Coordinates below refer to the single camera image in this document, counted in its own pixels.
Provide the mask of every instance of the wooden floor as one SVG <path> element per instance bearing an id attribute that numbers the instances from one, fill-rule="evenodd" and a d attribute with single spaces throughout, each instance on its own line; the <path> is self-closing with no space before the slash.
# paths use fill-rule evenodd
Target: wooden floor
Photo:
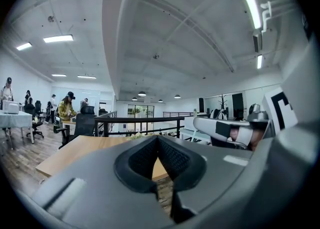
<path id="1" fill-rule="evenodd" d="M 2 169 L 12 187 L 18 188 L 28 196 L 31 196 L 40 187 L 41 180 L 47 178 L 36 171 L 36 166 L 54 154 L 62 141 L 62 134 L 55 134 L 51 123 L 41 125 L 38 130 L 42 131 L 44 138 L 36 135 L 34 144 L 32 144 L 30 136 L 26 137 L 30 130 L 24 128 L 22 138 L 20 129 L 12 128 L 11 140 L 14 150 L 11 150 L 5 132 L 0 129 Z M 173 183 L 169 177 L 166 177 L 158 180 L 157 185 L 159 203 L 169 214 Z"/>

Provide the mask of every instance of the woman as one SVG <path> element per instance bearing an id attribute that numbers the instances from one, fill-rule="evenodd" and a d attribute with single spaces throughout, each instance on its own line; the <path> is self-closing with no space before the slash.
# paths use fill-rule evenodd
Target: woman
<path id="1" fill-rule="evenodd" d="M 72 108 L 72 100 L 75 100 L 74 94 L 69 91 L 64 99 L 60 102 L 58 106 L 58 113 L 60 117 L 60 126 L 62 127 L 62 121 L 69 121 L 72 116 L 76 116 L 77 113 Z"/>
<path id="2" fill-rule="evenodd" d="M 56 95 L 53 94 L 51 96 L 50 102 L 48 102 L 48 103 L 50 103 L 50 107 L 47 107 L 47 109 L 50 109 L 50 114 L 45 118 L 45 123 L 49 123 L 49 119 L 50 118 L 51 118 L 52 124 L 55 123 L 55 111 L 56 111 L 56 108 L 57 108 L 55 97 L 56 97 Z"/>
<path id="3" fill-rule="evenodd" d="M 24 105 L 26 106 L 27 104 L 29 104 L 29 98 L 31 97 L 31 94 L 30 94 L 30 90 L 27 90 L 26 91 L 26 95 L 24 97 Z"/>
<path id="4" fill-rule="evenodd" d="M 12 82 L 11 77 L 8 77 L 6 79 L 6 83 L 4 87 L 1 88 L 0 90 L 0 110 L 3 109 L 3 100 L 8 100 L 8 101 L 14 100 L 14 96 L 11 89 L 11 82 Z M 9 135 L 11 136 L 11 128 L 9 127 L 8 129 L 9 129 Z M 3 128 L 3 130 L 5 132 L 5 135 L 7 135 L 7 129 Z"/>

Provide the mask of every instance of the person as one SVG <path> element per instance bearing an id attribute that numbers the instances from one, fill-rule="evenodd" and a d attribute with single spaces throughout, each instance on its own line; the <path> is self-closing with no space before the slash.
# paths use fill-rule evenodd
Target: person
<path id="1" fill-rule="evenodd" d="M 33 99 L 30 96 L 28 98 L 28 103 L 24 106 L 24 110 L 33 110 L 33 109 L 35 109 L 35 106 L 32 104 L 32 101 L 33 101 Z"/>
<path id="2" fill-rule="evenodd" d="M 6 83 L 4 85 L 4 87 L 0 90 L 0 110 L 3 109 L 3 100 L 8 100 L 8 101 L 13 101 L 14 100 L 14 96 L 13 96 L 13 91 L 11 89 L 11 82 L 12 79 L 11 77 L 8 77 L 6 79 Z M 3 128 L 5 135 L 7 135 L 7 129 Z"/>
<path id="3" fill-rule="evenodd" d="M 87 107 L 89 104 L 88 104 L 88 98 L 85 98 L 84 100 L 81 101 L 81 104 L 80 104 L 80 111 L 81 111 L 81 108 L 82 107 Z"/>
<path id="4" fill-rule="evenodd" d="M 51 96 L 50 102 L 48 102 L 48 104 L 50 103 L 50 104 L 49 104 L 50 107 L 47 107 L 47 108 L 50 109 L 50 115 L 45 118 L 45 123 L 47 123 L 47 124 L 49 123 L 50 117 L 51 117 L 51 123 L 52 123 L 52 124 L 55 123 L 55 111 L 56 111 L 56 108 L 57 108 L 57 104 L 56 104 L 56 101 L 55 101 L 55 97 L 56 97 L 56 95 L 53 94 L 53 95 Z"/>
<path id="5" fill-rule="evenodd" d="M 31 94 L 30 94 L 30 90 L 27 90 L 26 91 L 26 95 L 24 97 L 24 105 L 26 106 L 27 104 L 29 104 L 29 98 L 31 97 Z"/>
<path id="6" fill-rule="evenodd" d="M 58 114 L 60 117 L 60 127 L 62 127 L 62 121 L 69 121 L 72 116 L 76 116 L 77 113 L 72 108 L 72 100 L 75 100 L 74 93 L 69 91 L 64 99 L 59 103 Z"/>

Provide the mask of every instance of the window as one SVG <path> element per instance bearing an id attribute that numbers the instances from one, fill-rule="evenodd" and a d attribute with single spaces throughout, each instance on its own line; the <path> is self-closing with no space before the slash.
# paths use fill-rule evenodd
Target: window
<path id="1" fill-rule="evenodd" d="M 134 105 L 128 104 L 128 118 L 153 118 L 155 107 L 153 105 Z M 128 123 L 127 131 L 150 131 L 154 129 L 153 122 Z"/>

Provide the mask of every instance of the desk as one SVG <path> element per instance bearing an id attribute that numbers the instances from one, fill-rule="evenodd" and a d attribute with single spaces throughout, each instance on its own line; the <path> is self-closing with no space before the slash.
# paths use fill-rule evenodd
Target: desk
<path id="1" fill-rule="evenodd" d="M 70 121 L 70 120 L 63 120 L 62 121 L 62 128 L 69 129 L 69 134 L 70 135 L 74 135 L 75 134 L 75 129 L 76 129 L 76 122 L 75 121 Z"/>
<path id="2" fill-rule="evenodd" d="M 0 129 L 1 128 L 21 128 L 21 136 L 24 137 L 22 128 L 30 127 L 30 136 L 32 144 L 34 141 L 34 135 L 32 133 L 32 115 L 23 111 L 19 111 L 18 114 L 4 113 L 0 110 Z M 9 136 L 11 149 L 13 149 L 11 137 Z"/>
<path id="3" fill-rule="evenodd" d="M 69 164 L 93 151 L 109 148 L 129 141 L 129 137 L 96 137 L 80 135 L 55 154 L 40 163 L 35 170 L 50 177 L 63 170 Z M 153 180 L 159 180 L 167 176 L 165 168 L 159 159 L 153 167 Z"/>
<path id="4" fill-rule="evenodd" d="M 180 129 L 180 135 L 181 135 L 181 139 L 184 139 L 184 135 L 188 136 L 188 137 L 192 137 L 191 142 L 194 139 L 199 139 L 199 140 L 203 140 L 206 142 L 211 142 L 211 138 L 209 135 L 201 133 L 200 131 L 196 131 L 196 130 L 189 130 L 189 129 L 185 129 L 182 128 Z"/>

